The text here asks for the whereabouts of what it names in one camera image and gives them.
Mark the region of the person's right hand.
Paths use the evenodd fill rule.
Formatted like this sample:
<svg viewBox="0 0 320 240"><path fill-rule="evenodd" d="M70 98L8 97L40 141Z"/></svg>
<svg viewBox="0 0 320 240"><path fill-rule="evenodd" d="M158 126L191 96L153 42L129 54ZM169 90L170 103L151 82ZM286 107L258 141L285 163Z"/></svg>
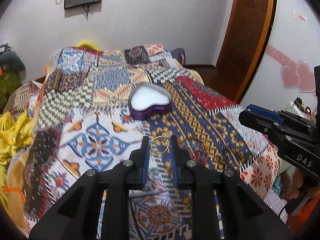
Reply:
<svg viewBox="0 0 320 240"><path fill-rule="evenodd" d="M302 187L303 181L304 173L300 169L296 168L291 178L291 183L287 193L289 199L296 199L299 196L299 189Z"/></svg>

